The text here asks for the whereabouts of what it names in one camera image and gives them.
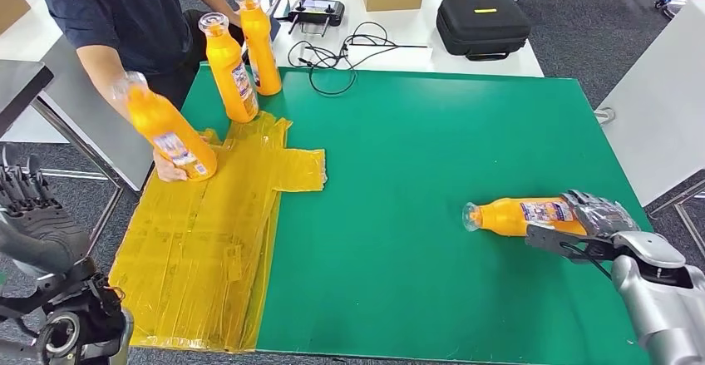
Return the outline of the person's right hand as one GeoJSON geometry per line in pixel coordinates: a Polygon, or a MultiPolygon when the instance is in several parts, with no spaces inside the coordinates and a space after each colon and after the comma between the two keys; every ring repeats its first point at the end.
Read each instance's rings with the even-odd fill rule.
{"type": "Polygon", "coordinates": [[[186,172],[176,167],[166,159],[156,148],[153,149],[153,160],[158,177],[165,182],[187,181],[186,172]]]}

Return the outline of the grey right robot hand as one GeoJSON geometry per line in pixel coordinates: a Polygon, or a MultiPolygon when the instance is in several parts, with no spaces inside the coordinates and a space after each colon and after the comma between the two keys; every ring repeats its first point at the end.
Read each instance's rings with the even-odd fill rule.
{"type": "Polygon", "coordinates": [[[579,190],[567,190],[560,198],[568,204],[588,236],[608,238],[618,232],[640,230],[619,202],[579,190]]]}

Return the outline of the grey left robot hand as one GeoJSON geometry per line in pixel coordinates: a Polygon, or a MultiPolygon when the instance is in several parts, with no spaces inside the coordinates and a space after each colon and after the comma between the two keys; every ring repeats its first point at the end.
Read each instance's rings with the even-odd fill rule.
{"type": "Polygon", "coordinates": [[[44,274],[64,274],[88,255],[90,234],[52,193],[40,160],[20,161],[17,148],[1,151],[1,253],[44,274]]]}

